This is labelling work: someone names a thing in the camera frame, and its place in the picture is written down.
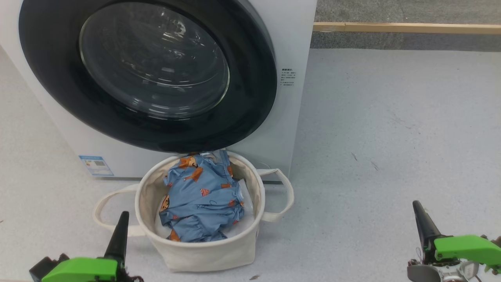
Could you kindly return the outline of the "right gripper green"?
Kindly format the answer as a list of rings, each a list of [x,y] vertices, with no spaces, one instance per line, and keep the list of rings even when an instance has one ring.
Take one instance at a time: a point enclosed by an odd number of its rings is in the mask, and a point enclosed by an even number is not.
[[[455,260],[468,260],[483,264],[486,271],[500,273],[500,237],[489,240],[485,236],[445,236],[438,230],[431,216],[419,201],[413,201],[416,226],[425,264],[441,264]]]

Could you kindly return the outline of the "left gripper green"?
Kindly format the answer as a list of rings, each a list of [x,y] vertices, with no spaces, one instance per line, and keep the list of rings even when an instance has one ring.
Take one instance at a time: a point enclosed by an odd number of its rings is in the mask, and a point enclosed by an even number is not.
[[[105,258],[77,257],[62,261],[49,271],[43,282],[141,282],[125,270],[130,213],[123,211],[114,229]]]

